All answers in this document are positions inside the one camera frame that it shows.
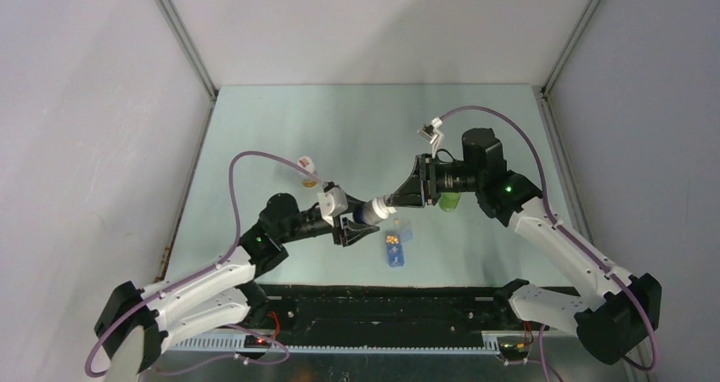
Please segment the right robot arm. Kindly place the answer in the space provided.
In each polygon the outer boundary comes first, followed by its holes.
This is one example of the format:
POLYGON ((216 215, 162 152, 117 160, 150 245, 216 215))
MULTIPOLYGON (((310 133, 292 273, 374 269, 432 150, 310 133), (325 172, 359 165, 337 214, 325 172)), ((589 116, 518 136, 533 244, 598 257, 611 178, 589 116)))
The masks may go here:
POLYGON ((408 179, 385 202, 392 207, 436 205, 444 194, 472 193, 491 219, 537 247, 570 282, 576 295, 545 291, 516 279, 496 294, 493 316, 504 329, 525 321, 576 336, 595 359, 615 364, 657 330, 660 283, 636 276, 613 262, 553 213, 548 198, 530 179, 507 167, 503 145, 490 128, 461 137, 462 157, 443 162, 442 133, 419 129, 431 153, 415 158, 408 179))

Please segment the white bottle orange label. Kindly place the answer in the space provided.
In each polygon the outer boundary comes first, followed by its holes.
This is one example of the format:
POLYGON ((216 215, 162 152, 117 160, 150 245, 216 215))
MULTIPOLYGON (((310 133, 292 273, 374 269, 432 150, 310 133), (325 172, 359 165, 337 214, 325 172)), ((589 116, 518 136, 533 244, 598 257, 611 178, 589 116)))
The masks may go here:
POLYGON ((317 167, 309 156, 302 156, 298 159, 297 164, 302 168, 301 184, 306 188, 313 188, 318 185, 318 181, 314 179, 317 175, 317 167))

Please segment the green pill bottle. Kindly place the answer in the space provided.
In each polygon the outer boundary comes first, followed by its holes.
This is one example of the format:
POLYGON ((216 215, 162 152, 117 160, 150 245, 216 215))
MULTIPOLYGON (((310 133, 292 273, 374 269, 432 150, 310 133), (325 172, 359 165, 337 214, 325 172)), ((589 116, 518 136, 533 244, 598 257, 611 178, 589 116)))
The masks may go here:
POLYGON ((455 211, 461 196, 461 193, 442 193, 438 200, 438 207, 445 212, 455 211))

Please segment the blue pill organizer box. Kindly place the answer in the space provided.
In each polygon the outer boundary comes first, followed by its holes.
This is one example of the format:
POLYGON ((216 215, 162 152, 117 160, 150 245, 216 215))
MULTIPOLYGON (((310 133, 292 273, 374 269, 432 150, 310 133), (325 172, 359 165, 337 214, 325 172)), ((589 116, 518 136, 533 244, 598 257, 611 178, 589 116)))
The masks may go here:
POLYGON ((400 225, 395 225, 394 220, 392 221, 391 227, 385 230, 385 234, 383 235, 387 264, 392 268, 404 266, 403 247, 413 239, 411 223, 407 220, 399 219, 400 225))

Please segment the white pill bottle blue label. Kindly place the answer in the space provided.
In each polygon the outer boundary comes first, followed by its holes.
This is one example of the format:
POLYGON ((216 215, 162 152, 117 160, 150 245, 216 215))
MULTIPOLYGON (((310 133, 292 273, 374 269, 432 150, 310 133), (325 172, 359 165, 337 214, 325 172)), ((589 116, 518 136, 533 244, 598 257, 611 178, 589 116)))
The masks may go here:
POLYGON ((356 223, 376 226, 395 213, 397 209, 387 203, 385 196, 381 196, 363 203, 353 212, 352 217, 356 223))

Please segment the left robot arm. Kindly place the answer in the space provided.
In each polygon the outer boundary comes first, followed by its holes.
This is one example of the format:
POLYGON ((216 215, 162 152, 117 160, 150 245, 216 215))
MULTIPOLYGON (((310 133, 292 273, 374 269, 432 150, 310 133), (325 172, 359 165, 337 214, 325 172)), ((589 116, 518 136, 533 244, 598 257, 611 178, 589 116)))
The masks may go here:
POLYGON ((387 197, 361 201, 330 185, 318 202, 300 210, 294 196, 275 194, 257 222, 237 233, 232 245, 214 262, 180 279, 143 287, 127 281, 111 293, 94 332, 98 338, 85 363, 91 377, 99 351, 108 358, 126 345, 132 332, 142 337, 135 374, 150 368, 175 345, 213 329, 262 326, 268 317, 268 299, 256 283, 289 256, 286 244, 329 235, 337 245, 349 246, 378 231, 378 225, 396 213, 387 197))

